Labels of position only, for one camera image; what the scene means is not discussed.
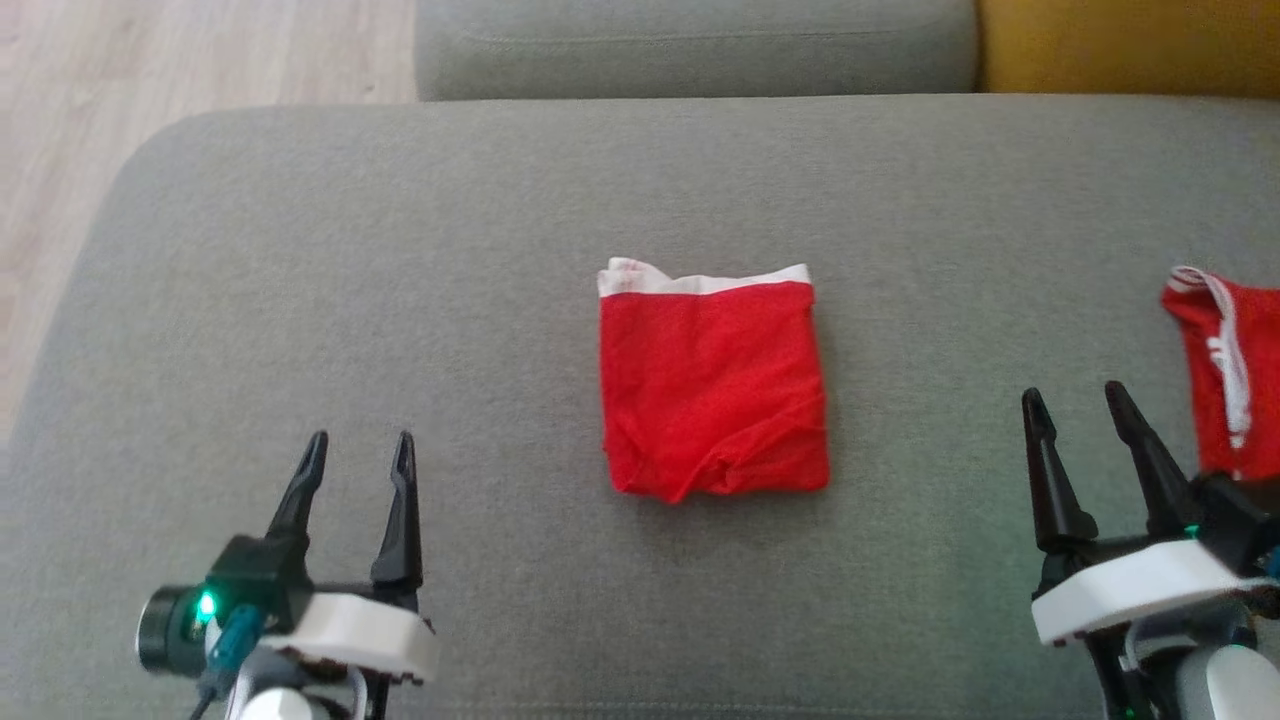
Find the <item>green led light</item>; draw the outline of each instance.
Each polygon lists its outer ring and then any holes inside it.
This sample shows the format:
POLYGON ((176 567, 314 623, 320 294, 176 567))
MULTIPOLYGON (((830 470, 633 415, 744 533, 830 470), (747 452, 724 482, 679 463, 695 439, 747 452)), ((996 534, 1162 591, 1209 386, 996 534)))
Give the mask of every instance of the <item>green led light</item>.
POLYGON ((214 598, 214 593, 205 591, 205 594, 200 596, 200 602, 196 603, 196 620, 207 623, 216 612, 218 600, 214 598))

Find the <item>gray sofa cushion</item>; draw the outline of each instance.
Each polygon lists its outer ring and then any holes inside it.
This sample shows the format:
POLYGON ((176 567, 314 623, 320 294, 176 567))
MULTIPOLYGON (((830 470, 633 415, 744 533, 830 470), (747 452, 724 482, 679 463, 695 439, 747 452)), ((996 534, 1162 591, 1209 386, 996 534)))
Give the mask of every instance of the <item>gray sofa cushion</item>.
POLYGON ((424 100, 968 92, 972 0, 419 0, 424 100))
POLYGON ((398 715, 1089 719, 1037 643, 1019 395, 1106 533, 1142 527, 1102 382, 1187 468, 1169 268, 1275 283, 1280 105, 897 96, 428 104, 206 115, 108 197, 4 484, 0 697, 178 716, 138 609, 261 532, 333 433, 310 566, 366 577, 417 438, 440 682, 398 715), (594 273, 808 261, 833 479, 617 495, 594 273))

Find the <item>gray couch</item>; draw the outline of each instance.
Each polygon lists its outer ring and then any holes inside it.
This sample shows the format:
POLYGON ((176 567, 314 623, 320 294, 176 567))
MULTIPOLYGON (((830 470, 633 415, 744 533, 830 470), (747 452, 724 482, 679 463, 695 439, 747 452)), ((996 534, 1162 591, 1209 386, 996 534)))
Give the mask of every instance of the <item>gray couch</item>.
POLYGON ((1275 104, 1170 97, 179 123, 106 199, 19 416, 0 715, 179 716, 191 685, 132 657, 151 589, 261 532, 316 428, 333 447, 311 574, 364 577, 408 428, 447 653, 393 716, 1097 717, 1085 655, 1041 647, 1030 620, 1018 397, 1043 389, 1103 532, 1138 530, 1102 383, 1125 380, 1194 468, 1158 291, 1176 263, 1275 283, 1277 150, 1275 104), (611 255, 810 264, 826 492, 613 492, 593 284, 611 255))

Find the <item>folded red underwear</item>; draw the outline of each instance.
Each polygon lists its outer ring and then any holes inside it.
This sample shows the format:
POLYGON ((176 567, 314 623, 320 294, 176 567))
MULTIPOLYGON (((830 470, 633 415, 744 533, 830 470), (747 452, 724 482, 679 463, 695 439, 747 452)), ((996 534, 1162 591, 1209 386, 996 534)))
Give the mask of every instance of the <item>folded red underwear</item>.
POLYGON ((808 268, 672 279, 614 258, 598 284, 614 488, 680 502, 691 492, 826 487, 826 393, 808 268))

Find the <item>wooden floor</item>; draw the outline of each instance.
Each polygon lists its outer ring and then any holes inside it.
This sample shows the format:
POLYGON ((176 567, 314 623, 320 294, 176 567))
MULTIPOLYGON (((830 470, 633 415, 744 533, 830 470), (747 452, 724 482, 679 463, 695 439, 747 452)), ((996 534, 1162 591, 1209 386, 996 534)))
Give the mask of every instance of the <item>wooden floor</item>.
POLYGON ((0 0, 0 447, 124 160, 187 115, 412 102, 412 0, 0 0))

